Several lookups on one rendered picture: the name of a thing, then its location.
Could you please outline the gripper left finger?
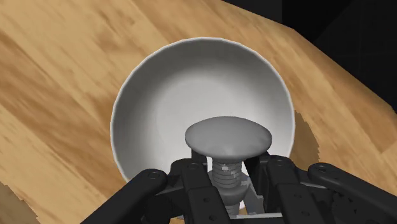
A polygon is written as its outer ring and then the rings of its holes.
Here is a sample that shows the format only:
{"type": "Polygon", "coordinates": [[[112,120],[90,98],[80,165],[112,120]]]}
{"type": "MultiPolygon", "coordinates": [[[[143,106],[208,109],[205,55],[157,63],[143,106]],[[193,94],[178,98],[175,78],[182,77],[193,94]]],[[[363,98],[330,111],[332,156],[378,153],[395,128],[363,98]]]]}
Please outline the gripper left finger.
{"type": "Polygon", "coordinates": [[[185,224],[230,224],[207,159],[195,151],[173,162],[168,174],[141,171],[81,224],[169,224],[180,215],[185,224]]]}

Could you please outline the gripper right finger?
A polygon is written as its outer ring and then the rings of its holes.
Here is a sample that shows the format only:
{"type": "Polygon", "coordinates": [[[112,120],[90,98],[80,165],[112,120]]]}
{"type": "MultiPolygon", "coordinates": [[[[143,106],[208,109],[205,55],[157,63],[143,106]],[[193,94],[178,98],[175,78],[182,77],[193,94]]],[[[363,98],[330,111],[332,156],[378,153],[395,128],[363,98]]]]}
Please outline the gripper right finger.
{"type": "Polygon", "coordinates": [[[334,165],[304,171],[268,153],[244,165],[264,211],[281,213],[284,224],[397,224],[397,196],[334,165]]]}

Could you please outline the grey mushroom-shaped object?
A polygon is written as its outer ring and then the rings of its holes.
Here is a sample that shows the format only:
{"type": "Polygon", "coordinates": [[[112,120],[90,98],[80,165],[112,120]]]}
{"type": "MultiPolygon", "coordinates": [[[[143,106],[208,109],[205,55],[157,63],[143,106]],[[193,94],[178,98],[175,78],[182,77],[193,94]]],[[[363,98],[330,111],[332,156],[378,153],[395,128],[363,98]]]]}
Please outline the grey mushroom-shaped object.
{"type": "Polygon", "coordinates": [[[219,116],[191,125],[186,144],[196,153],[212,158],[211,183],[218,189],[229,215],[237,215],[250,182],[242,163],[270,148],[272,135],[262,125],[245,118],[219,116]]]}

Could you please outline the white bowl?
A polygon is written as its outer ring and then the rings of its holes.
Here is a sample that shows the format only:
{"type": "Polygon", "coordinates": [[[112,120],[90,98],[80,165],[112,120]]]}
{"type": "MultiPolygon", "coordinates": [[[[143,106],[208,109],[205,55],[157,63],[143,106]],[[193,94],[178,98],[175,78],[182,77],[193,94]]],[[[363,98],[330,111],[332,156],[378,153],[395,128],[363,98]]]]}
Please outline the white bowl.
{"type": "Polygon", "coordinates": [[[110,122],[113,156],[125,180],[145,169],[169,172],[191,155],[186,129],[215,116],[237,116],[272,134],[269,152],[289,156],[295,137],[290,93],[256,51],[222,38],[171,43],[146,57],[115,100],[110,122]]]}

